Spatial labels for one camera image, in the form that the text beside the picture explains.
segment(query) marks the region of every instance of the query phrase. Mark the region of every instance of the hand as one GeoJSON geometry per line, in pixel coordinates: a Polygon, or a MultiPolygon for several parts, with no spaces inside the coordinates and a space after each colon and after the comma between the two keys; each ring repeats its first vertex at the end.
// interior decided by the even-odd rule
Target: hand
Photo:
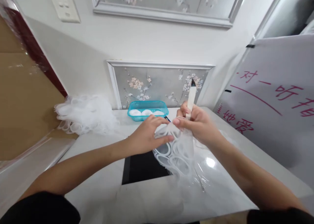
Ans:
{"type": "Polygon", "coordinates": [[[127,139],[126,142],[130,148],[130,153],[144,154],[167,142],[173,141],[173,136],[164,136],[158,139],[154,138],[154,133],[161,124],[169,124],[169,121],[162,118],[156,117],[151,114],[141,125],[133,132],[127,139]]]}
{"type": "MultiPolygon", "coordinates": [[[[181,105],[181,108],[178,109],[177,117],[185,117],[188,113],[191,113],[191,111],[187,107],[187,101],[185,101],[181,105]]],[[[214,122],[210,119],[209,115],[197,105],[193,106],[191,121],[175,118],[172,122],[178,128],[187,128],[191,130],[193,136],[206,146],[224,140],[224,137],[219,132],[214,122]]]]}

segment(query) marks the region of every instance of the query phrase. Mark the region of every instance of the black clip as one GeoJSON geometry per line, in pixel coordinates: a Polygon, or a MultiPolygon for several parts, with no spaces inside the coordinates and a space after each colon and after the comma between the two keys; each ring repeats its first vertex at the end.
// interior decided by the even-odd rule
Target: black clip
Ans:
{"type": "Polygon", "coordinates": [[[248,47],[248,48],[255,48],[255,45],[249,44],[249,45],[247,45],[246,47],[248,47]]]}
{"type": "Polygon", "coordinates": [[[164,118],[165,118],[166,120],[168,120],[169,122],[171,122],[171,121],[170,121],[170,119],[168,119],[168,117],[167,117],[167,116],[165,116],[164,118]]]}

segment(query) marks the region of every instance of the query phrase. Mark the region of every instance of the black tabletop inlay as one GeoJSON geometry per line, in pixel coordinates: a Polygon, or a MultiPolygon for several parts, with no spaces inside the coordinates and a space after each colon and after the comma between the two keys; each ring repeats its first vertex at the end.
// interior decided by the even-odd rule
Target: black tabletop inlay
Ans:
{"type": "Polygon", "coordinates": [[[127,157],[124,162],[122,185],[168,176],[169,172],[155,159],[152,151],[127,157]]]}

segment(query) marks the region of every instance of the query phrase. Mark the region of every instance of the white pen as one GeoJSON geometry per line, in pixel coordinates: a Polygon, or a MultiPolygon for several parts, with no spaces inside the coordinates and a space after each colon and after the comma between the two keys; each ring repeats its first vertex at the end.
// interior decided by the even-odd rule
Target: white pen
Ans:
{"type": "MultiPolygon", "coordinates": [[[[190,92],[189,92],[189,98],[187,100],[187,107],[192,113],[193,105],[194,105],[194,100],[195,100],[195,95],[196,95],[196,84],[194,82],[194,79],[192,79],[191,87],[190,87],[190,92]]],[[[191,114],[186,114],[185,118],[188,120],[191,120],[191,114]]]]}

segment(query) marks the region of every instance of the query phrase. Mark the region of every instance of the marble table top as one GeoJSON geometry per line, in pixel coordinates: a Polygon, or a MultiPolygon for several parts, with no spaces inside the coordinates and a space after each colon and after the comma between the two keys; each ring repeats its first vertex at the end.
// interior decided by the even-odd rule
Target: marble table top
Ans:
{"type": "MultiPolygon", "coordinates": [[[[203,107],[248,158],[270,172],[297,197],[313,194],[312,189],[263,152],[228,123],[203,107]]],[[[176,117],[178,108],[170,108],[168,118],[176,117]]],[[[127,116],[127,110],[114,111],[120,120],[119,132],[112,135],[85,134],[60,161],[77,154],[110,145],[131,135],[141,122],[127,116]]],[[[124,159],[98,171],[65,197],[78,209],[81,223],[189,223],[211,217],[257,208],[241,191],[209,150],[194,146],[195,154],[210,160],[201,174],[205,191],[199,186],[181,186],[175,176],[166,176],[131,184],[122,184],[124,159]]]]}

